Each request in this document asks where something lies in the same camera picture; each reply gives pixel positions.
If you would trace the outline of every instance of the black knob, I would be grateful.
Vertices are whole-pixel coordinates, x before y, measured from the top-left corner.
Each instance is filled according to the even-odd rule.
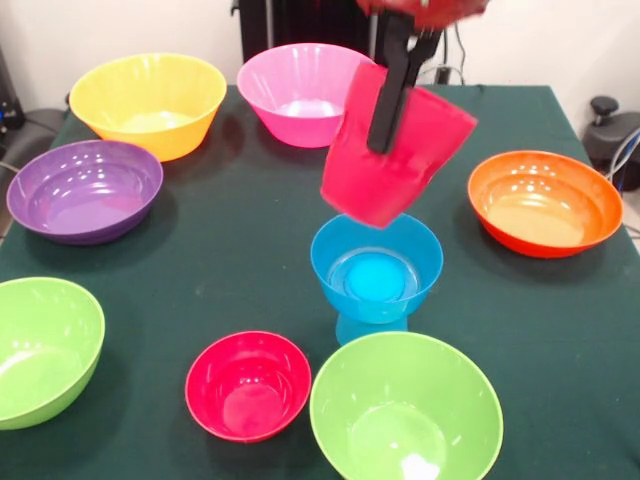
[[[597,116],[608,117],[618,110],[620,105],[615,98],[600,96],[591,99],[591,108]]]

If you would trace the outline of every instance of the table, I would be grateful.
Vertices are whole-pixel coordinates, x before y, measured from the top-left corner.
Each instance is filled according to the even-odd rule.
[[[638,478],[640,261],[629,237],[620,231],[574,258],[528,259],[489,238],[466,198],[468,175],[492,154],[585,159],[580,143],[548,88],[436,91],[480,122],[411,209],[441,240],[445,266],[410,328],[461,349],[491,379],[505,438],[489,478]],[[56,145],[92,136],[70,116]],[[245,446],[204,432],[183,398],[194,358],[234,331],[287,336],[314,374],[337,348],[335,312],[309,264],[311,239],[334,214],[318,193],[325,155],[274,140],[232,87],[204,144],[165,165],[149,217],[125,237],[68,247],[14,225],[0,280],[77,282],[102,303],[107,333],[68,410],[0,432],[0,478],[338,478],[308,409],[276,438]]]

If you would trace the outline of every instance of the blue bowl stem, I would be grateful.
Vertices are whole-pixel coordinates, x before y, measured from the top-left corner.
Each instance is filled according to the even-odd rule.
[[[336,322],[336,338],[340,345],[346,345],[351,340],[378,332],[406,332],[409,330],[408,317],[400,317],[389,323],[365,323],[344,315],[338,315]]]

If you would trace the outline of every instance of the purple bowl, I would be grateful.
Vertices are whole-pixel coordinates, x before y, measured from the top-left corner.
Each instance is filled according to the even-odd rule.
[[[140,223],[162,178],[158,159],[135,145],[71,143],[20,170],[9,185],[7,206],[18,223],[51,240],[95,245]]]

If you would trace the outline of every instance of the white wall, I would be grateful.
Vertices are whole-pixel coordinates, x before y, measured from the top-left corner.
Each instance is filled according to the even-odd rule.
[[[145,51],[199,56],[233,82],[242,48],[229,4],[0,0],[0,45],[26,108],[60,106],[87,70]],[[593,95],[640,109],[640,0],[492,0],[461,33],[469,83],[550,84],[577,130],[590,119]]]
[[[145,52],[198,56],[227,80],[242,64],[230,0],[0,0],[0,46],[26,109],[62,106],[86,71]]]

